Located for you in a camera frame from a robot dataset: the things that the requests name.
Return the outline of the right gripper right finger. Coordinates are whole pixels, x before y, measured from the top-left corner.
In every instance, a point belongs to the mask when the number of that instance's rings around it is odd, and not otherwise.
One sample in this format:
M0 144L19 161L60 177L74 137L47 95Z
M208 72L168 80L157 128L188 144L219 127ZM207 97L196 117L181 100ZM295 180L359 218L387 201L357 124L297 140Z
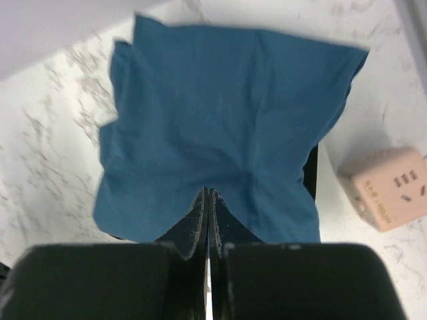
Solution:
M379 256L350 244L267 244L209 192L214 319L397 319L399 299Z

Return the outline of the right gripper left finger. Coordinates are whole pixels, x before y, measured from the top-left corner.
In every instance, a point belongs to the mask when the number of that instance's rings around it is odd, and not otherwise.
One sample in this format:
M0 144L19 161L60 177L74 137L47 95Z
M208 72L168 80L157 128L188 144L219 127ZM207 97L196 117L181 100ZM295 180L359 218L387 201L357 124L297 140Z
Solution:
M208 192L152 243L38 245L1 288L2 319L204 319Z

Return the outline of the blue t shirt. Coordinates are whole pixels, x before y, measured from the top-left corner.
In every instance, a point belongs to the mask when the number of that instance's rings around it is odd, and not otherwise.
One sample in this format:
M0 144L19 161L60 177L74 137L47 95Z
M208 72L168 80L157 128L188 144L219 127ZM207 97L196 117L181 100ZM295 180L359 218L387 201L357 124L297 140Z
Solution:
M111 57L117 119L99 130L103 232L153 241L204 187L265 242L320 240L304 187L368 52L262 29L136 16Z

